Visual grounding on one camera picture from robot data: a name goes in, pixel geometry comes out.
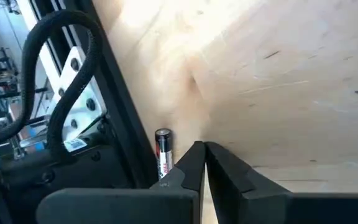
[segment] wooden surface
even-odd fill
[[[150,141],[173,129],[176,161],[210,140],[290,190],[358,192],[358,0],[94,5]]]

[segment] label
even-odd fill
[[[73,140],[65,141],[64,144],[68,152],[73,152],[75,150],[79,150],[87,146],[87,144],[82,139],[73,139]]]
[[[160,178],[167,175],[172,167],[172,151],[160,152]]]

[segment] aa battery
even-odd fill
[[[157,155],[158,176],[163,178],[173,167],[172,131],[167,128],[155,131],[155,154]]]

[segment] plywood panel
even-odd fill
[[[358,0],[94,0],[149,139],[216,141],[294,191],[358,192]]]

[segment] plywood wall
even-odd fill
[[[94,0],[149,139],[216,141],[298,191],[358,191],[358,0]]]

